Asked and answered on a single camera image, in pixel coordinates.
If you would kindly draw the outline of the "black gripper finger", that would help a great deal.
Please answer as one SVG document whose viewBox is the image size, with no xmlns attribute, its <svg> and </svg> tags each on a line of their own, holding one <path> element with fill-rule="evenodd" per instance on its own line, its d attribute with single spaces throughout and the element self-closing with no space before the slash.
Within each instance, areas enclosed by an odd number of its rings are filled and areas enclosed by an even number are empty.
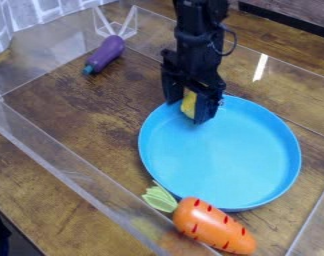
<svg viewBox="0 0 324 256">
<path fill-rule="evenodd" d="M 222 102 L 221 89 L 203 87 L 195 90 L 195 107 L 194 107 L 194 123 L 202 124 L 209 121 L 217 114 L 218 107 Z"/>
<path fill-rule="evenodd" d="M 162 90 L 167 104 L 175 103 L 183 97 L 182 75 L 162 70 Z"/>
</svg>

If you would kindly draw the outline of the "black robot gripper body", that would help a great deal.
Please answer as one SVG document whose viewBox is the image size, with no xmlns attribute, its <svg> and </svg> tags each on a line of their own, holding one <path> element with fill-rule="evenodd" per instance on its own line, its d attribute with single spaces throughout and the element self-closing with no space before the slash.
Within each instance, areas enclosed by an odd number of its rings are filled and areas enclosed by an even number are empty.
<svg viewBox="0 0 324 256">
<path fill-rule="evenodd" d="M 177 50 L 163 49 L 162 70 L 182 75 L 183 87 L 197 83 L 223 90 L 217 73 L 222 59 L 223 34 L 221 22 L 227 17 L 227 0 L 173 0 L 177 16 L 174 37 Z"/>
</svg>

